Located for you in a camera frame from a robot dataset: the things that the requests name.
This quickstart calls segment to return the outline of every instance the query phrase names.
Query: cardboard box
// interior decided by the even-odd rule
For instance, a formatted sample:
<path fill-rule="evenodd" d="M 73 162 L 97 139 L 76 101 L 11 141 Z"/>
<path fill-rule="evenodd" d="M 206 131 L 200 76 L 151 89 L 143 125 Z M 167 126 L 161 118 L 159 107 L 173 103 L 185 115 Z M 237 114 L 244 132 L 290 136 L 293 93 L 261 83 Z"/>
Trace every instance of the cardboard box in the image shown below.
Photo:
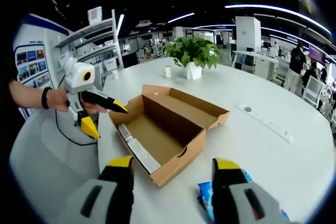
<path fill-rule="evenodd" d="M 159 187 L 202 152 L 206 130 L 224 124 L 229 115 L 209 102 L 159 86 L 143 86 L 142 94 L 130 100 L 126 108 L 128 114 L 111 111 L 110 118 L 117 128 L 126 125 L 137 140 L 133 145 L 123 139 Z"/>

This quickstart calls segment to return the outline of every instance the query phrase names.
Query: white flower pot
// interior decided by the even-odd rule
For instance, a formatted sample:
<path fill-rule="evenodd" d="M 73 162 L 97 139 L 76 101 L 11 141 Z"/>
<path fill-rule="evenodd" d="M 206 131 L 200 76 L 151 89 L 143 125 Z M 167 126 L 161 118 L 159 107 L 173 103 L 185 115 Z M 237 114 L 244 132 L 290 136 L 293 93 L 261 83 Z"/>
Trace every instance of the white flower pot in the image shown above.
<path fill-rule="evenodd" d="M 196 80 L 202 76 L 202 68 L 194 62 L 189 62 L 184 69 L 185 77 L 189 80 Z"/>

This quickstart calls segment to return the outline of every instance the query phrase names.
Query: box lid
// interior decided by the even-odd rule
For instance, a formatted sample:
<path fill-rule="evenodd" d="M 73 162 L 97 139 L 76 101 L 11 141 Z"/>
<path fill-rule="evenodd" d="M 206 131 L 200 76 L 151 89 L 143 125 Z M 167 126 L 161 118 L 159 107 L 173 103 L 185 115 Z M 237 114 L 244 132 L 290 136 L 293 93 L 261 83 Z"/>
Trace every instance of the box lid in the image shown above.
<path fill-rule="evenodd" d="M 223 124 L 229 111 L 177 89 L 144 85 L 142 95 L 202 127 Z"/>

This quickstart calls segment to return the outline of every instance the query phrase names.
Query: wrist strap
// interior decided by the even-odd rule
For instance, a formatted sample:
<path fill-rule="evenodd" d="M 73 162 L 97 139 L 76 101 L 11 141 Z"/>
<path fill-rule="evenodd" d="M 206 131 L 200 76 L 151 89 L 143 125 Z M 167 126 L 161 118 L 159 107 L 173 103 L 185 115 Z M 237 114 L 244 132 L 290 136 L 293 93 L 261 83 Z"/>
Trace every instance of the wrist strap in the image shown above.
<path fill-rule="evenodd" d="M 43 93 L 42 93 L 42 99 L 41 99 L 41 103 L 42 103 L 42 107 L 44 109 L 48 109 L 49 106 L 48 106 L 48 103 L 47 103 L 47 92 L 52 89 L 51 87 L 46 87 L 44 90 L 43 90 Z"/>

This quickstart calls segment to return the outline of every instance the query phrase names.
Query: poster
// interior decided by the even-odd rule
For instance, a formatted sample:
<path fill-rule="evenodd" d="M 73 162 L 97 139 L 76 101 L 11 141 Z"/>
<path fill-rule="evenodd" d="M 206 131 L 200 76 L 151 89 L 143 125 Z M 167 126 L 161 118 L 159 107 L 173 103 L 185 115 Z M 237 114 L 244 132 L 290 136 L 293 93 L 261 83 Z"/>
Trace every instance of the poster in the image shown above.
<path fill-rule="evenodd" d="M 53 88 L 50 81 L 49 70 L 45 58 L 44 44 L 28 44 L 15 48 L 15 63 L 17 67 L 17 80 L 31 88 Z M 27 119 L 35 109 L 19 109 Z"/>

